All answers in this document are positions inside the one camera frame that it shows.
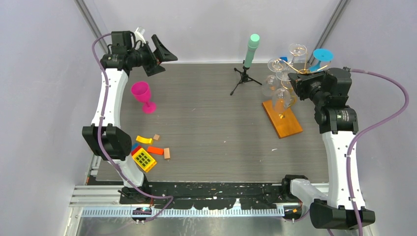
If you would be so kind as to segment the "pink plastic wine glass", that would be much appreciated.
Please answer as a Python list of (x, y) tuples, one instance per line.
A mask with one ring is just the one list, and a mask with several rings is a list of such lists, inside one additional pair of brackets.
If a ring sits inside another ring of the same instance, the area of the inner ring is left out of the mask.
[(145, 114), (152, 114), (155, 112), (156, 104), (151, 101), (151, 90), (147, 82), (139, 81), (134, 83), (131, 87), (131, 93), (137, 101), (143, 104), (142, 111)]

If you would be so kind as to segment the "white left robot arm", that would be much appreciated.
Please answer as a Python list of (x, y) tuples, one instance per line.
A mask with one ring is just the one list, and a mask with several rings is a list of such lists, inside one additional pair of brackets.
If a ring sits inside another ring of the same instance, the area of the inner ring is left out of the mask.
[(132, 139), (120, 127), (123, 93), (133, 68), (143, 68), (149, 77), (165, 71), (161, 66), (163, 62), (178, 58), (155, 34), (151, 37), (155, 50), (150, 48), (138, 30), (113, 31), (108, 35), (111, 37), (108, 52), (101, 59), (93, 53), (101, 70), (101, 89), (94, 117), (89, 126), (82, 128), (82, 136), (95, 156), (116, 169), (124, 186), (134, 188), (133, 199), (144, 204), (150, 199), (151, 191), (143, 185), (147, 181), (146, 176), (139, 171), (132, 158)]

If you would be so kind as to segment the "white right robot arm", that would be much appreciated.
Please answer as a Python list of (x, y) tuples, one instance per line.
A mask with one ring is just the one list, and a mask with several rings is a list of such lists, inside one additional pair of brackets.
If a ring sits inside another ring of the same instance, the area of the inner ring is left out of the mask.
[(350, 72), (330, 68), (290, 73), (289, 80), (300, 100), (309, 99), (314, 104), (314, 119), (326, 148), (329, 186), (323, 193), (304, 175), (286, 175), (281, 197), (288, 202), (299, 199), (308, 207), (311, 223), (317, 229), (360, 230), (373, 224), (375, 212), (366, 208), (358, 180), (358, 118), (347, 105)]

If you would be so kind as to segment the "blue plastic wine glass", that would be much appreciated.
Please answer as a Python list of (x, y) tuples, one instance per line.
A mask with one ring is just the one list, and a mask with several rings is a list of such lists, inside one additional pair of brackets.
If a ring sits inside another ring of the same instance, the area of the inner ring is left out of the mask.
[(330, 62), (333, 60), (334, 55), (328, 49), (319, 48), (319, 49), (314, 50), (313, 57), (318, 62), (314, 66), (311, 66), (308, 69), (311, 73), (321, 71), (325, 69), (326, 67), (328, 67)]

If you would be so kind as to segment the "orange wooden rack base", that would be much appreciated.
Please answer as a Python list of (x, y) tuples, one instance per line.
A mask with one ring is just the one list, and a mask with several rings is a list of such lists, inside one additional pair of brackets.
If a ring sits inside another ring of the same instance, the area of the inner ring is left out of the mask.
[(271, 100), (262, 102), (262, 107), (278, 138), (283, 139), (303, 132), (303, 128), (291, 108), (280, 115), (273, 109)]

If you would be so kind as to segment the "black mini tripod stand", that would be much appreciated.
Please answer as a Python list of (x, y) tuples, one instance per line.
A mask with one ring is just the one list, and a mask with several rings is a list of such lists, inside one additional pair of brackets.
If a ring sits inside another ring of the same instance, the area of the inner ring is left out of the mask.
[(234, 87), (234, 89), (230, 92), (230, 96), (232, 96), (232, 95), (234, 94), (234, 92), (235, 92), (235, 90), (237, 89), (237, 87), (238, 87), (239, 85), (241, 85), (241, 84), (248, 83), (248, 82), (255, 82), (255, 83), (259, 84), (260, 86), (262, 86), (262, 85), (263, 85), (261, 82), (259, 82), (259, 81), (255, 80), (255, 79), (253, 79), (252, 77), (250, 77), (250, 76), (247, 74), (247, 71), (248, 71), (249, 69), (250, 69), (249, 67), (245, 67), (245, 66), (243, 66), (243, 67), (242, 67), (242, 71), (240, 71), (240, 70), (238, 70), (236, 67), (234, 67), (234, 71), (235, 71), (235, 72), (237, 72), (237, 73), (240, 75), (240, 80), (239, 80), (239, 82), (236, 84), (236, 86)]

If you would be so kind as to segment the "mint green microphone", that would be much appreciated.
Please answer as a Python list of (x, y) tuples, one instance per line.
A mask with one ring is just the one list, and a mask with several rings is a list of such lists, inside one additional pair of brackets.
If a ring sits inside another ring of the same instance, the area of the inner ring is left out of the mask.
[(258, 34), (250, 35), (250, 38), (247, 44), (247, 52), (246, 52), (244, 63), (243, 63), (243, 67), (245, 69), (249, 69), (251, 67), (255, 52), (257, 48), (259, 47), (259, 43), (260, 43), (260, 36)]

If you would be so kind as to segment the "yellow curved block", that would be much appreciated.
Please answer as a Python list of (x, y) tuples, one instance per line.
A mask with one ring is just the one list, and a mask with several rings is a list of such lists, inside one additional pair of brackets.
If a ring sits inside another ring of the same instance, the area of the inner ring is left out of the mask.
[(146, 144), (146, 145), (152, 145), (153, 144), (153, 138), (145, 138), (145, 137), (142, 137), (142, 136), (138, 135), (135, 140), (139, 143)]

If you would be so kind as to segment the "red flat block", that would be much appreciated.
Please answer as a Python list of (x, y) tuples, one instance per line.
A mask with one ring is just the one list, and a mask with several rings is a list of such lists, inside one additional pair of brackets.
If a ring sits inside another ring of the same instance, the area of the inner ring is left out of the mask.
[(134, 151), (131, 152), (131, 155), (133, 156), (136, 152), (138, 152), (142, 147), (139, 145)]

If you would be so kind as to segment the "blue flat block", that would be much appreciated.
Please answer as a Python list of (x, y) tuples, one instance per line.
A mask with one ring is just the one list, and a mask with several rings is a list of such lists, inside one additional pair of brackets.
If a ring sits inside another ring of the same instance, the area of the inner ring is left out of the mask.
[(138, 146), (139, 146), (139, 144), (138, 144), (138, 143), (134, 143), (134, 144), (132, 145), (131, 151), (134, 151), (134, 150), (135, 150)]

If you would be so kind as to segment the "orange flat block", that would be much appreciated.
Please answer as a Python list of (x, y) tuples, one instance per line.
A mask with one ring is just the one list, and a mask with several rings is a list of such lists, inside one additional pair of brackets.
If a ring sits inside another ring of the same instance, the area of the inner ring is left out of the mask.
[(158, 148), (158, 147), (149, 146), (147, 148), (147, 152), (152, 153), (152, 154), (157, 154), (157, 155), (164, 155), (164, 149), (163, 148)]

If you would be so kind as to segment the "tan wooden block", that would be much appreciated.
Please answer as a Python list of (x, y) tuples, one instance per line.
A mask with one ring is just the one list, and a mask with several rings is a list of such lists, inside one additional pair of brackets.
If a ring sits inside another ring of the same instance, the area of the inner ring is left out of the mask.
[(169, 148), (164, 148), (164, 159), (165, 160), (170, 160), (171, 159), (170, 149)]

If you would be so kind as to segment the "yellow green window block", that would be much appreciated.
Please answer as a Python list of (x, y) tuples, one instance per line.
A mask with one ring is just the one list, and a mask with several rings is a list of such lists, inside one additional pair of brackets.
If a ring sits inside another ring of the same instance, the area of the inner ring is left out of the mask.
[(157, 161), (143, 148), (136, 152), (132, 159), (145, 173), (148, 173), (157, 164)]

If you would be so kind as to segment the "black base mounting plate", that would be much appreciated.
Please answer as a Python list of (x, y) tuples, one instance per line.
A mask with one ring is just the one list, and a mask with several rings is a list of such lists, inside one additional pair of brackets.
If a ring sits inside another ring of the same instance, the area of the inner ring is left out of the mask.
[(173, 197), (169, 209), (220, 210), (231, 209), (237, 203), (244, 210), (273, 209), (278, 203), (301, 205), (301, 200), (280, 183), (147, 182), (141, 190), (145, 194), (123, 187), (118, 191), (120, 203), (152, 204), (161, 209)]

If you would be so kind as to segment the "aluminium frame rail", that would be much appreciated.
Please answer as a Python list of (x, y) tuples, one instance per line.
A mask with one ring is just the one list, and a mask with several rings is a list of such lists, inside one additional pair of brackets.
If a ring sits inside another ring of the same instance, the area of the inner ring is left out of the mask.
[(96, 179), (102, 162), (100, 157), (92, 157), (85, 183), (74, 187), (69, 203), (71, 207), (119, 205), (120, 190), (123, 188), (123, 183), (120, 181), (101, 181)]

